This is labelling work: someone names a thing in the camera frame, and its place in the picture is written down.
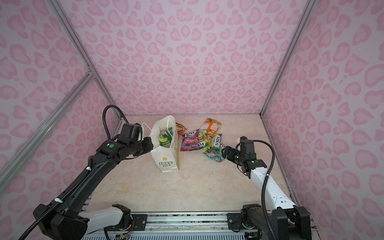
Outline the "teal mint blossom candy bag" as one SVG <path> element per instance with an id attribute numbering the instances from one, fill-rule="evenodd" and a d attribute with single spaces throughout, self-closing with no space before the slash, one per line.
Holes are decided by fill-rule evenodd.
<path id="1" fill-rule="evenodd" d="M 225 158 L 223 158 L 222 156 L 222 150 L 225 148 L 226 146 L 221 144 L 220 147 L 218 149 L 207 149 L 205 152 L 204 152 L 204 155 L 206 157 L 208 157 L 209 159 L 211 160 L 214 160 L 216 162 L 222 162 Z"/>

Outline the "green candy bag back side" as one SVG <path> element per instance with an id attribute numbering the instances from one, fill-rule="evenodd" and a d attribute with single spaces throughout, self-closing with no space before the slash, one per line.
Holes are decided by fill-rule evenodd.
<path id="1" fill-rule="evenodd" d="M 169 148 L 171 146 L 171 143 L 172 143 L 172 140 L 173 140 L 173 128 L 168 128 L 168 129 L 163 130 L 163 131 L 166 131 L 168 133 L 169 137 L 170 137 L 170 144 L 165 147 L 165 148 Z"/>

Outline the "white paper gift bag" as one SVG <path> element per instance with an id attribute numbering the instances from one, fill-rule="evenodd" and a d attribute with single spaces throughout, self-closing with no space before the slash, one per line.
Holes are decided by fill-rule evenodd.
<path id="1" fill-rule="evenodd" d="M 159 143 L 160 132 L 168 128 L 173 128 L 173 140 L 169 148 L 161 147 Z M 154 145 L 151 155 L 155 164 L 162 173 L 176 172 L 179 170 L 180 145 L 176 120 L 173 116 L 167 116 L 157 121 L 152 128 L 149 137 Z"/>

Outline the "green yellow Fox's candy bag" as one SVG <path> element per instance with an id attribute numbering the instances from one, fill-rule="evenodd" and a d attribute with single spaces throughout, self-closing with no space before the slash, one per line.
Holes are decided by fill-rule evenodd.
<path id="1" fill-rule="evenodd" d="M 209 134 L 206 130 L 199 130 L 198 146 L 200 150 L 218 151 L 221 147 L 222 134 Z"/>

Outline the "green Fox's candy bag front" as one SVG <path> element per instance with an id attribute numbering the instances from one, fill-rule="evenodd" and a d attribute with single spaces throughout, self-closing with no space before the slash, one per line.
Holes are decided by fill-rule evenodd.
<path id="1" fill-rule="evenodd" d="M 166 131 L 162 131 L 159 135 L 160 146 L 166 147 L 170 144 L 170 137 Z"/>

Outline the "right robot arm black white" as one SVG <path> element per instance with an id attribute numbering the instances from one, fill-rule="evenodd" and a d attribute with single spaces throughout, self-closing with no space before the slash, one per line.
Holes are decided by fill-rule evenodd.
<path id="1" fill-rule="evenodd" d="M 257 158 L 256 140 L 241 137 L 235 148 L 226 146 L 223 158 L 236 164 L 241 173 L 248 177 L 261 191 L 261 203 L 244 205 L 238 214 L 228 214 L 229 230 L 255 230 L 254 239 L 266 237 L 269 240 L 310 240 L 312 228 L 310 214 L 305 207 L 299 207 L 279 187 L 271 173 L 275 163 L 274 148 L 269 147 L 272 159 L 269 165 Z"/>

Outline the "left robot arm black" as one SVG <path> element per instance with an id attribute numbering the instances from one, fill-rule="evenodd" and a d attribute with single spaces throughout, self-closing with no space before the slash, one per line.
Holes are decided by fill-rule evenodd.
<path id="1" fill-rule="evenodd" d="M 86 168 L 60 195 L 48 205 L 39 204 L 35 208 L 35 221 L 20 239 L 27 239 L 35 228 L 53 240 L 81 240 L 89 233 L 108 227 L 132 230 L 131 211 L 120 204 L 87 217 L 80 213 L 88 197 L 120 162 L 147 154 L 153 148 L 151 138 L 143 137 L 140 124 L 124 124 L 120 134 L 103 142 L 88 158 Z"/>

